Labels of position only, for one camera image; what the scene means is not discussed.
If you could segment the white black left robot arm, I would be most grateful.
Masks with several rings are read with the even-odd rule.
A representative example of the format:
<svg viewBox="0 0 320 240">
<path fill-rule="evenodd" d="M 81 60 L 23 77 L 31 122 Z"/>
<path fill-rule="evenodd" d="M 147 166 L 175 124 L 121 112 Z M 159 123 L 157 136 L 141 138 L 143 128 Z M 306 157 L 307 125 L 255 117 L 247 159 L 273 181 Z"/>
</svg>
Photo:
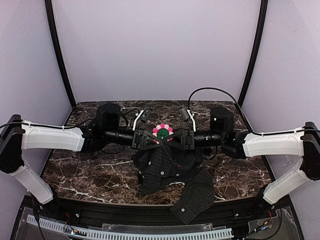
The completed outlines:
<svg viewBox="0 0 320 240">
<path fill-rule="evenodd" d="M 151 109 L 140 111 L 133 121 L 120 126 L 120 119 L 126 119 L 121 107 L 106 103 L 96 110 L 91 124 L 76 126 L 54 126 L 37 124 L 21 119 L 14 114 L 2 125 L 0 134 L 0 170 L 20 182 L 40 204 L 48 204 L 55 199 L 52 188 L 23 160 L 22 152 L 29 149 L 69 150 L 72 152 L 92 153 L 102 150 L 107 144 L 115 143 L 133 149 L 151 149 L 144 138 L 154 141 L 155 147 L 163 145 L 163 139 L 173 139 L 173 129 L 164 123 L 158 124 L 152 133 L 140 129 L 147 120 Z"/>
</svg>

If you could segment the pink white beaded brooch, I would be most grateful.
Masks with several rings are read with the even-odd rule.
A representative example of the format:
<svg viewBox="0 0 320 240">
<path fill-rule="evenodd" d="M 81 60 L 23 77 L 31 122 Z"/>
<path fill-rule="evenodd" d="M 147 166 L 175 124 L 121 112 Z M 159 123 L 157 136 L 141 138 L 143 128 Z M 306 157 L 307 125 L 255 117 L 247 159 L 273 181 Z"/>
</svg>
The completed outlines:
<svg viewBox="0 0 320 240">
<path fill-rule="evenodd" d="M 159 140 L 162 140 L 173 134 L 174 134 L 173 128 L 165 123 L 158 124 L 152 130 L 152 135 L 158 138 Z"/>
</svg>

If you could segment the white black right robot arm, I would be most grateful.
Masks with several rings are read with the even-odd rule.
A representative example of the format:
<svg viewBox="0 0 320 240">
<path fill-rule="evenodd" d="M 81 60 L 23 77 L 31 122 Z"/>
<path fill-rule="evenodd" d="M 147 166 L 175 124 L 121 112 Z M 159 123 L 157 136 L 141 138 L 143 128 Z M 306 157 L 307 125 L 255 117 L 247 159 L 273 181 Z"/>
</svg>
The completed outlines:
<svg viewBox="0 0 320 240">
<path fill-rule="evenodd" d="M 192 121 L 192 126 L 188 130 L 172 130 L 167 124 L 158 124 L 152 131 L 157 144 L 169 144 L 183 150 L 220 146 L 226 156 L 234 159 L 272 155 L 302 158 L 276 181 L 262 188 L 259 205 L 273 205 L 303 184 L 320 179 L 320 131 L 313 122 L 281 132 L 239 131 L 234 129 L 231 111 L 214 107 L 210 111 L 209 129 L 200 131 L 190 110 L 181 107 L 179 111 L 185 122 Z"/>
</svg>

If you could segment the black pinstriped garment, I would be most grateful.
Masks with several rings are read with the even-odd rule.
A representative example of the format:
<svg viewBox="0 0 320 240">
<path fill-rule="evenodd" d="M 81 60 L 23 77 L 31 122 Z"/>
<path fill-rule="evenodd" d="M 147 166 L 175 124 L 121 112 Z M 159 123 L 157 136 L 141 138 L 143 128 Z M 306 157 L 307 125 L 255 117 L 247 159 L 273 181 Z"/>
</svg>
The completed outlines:
<svg viewBox="0 0 320 240">
<path fill-rule="evenodd" d="M 214 204 L 214 180 L 202 166 L 201 148 L 179 150 L 165 145 L 139 150 L 131 160 L 138 169 L 139 192 L 142 195 L 156 193 L 171 183 L 185 184 L 179 201 L 170 208 L 170 212 L 183 224 L 189 224 Z"/>
</svg>

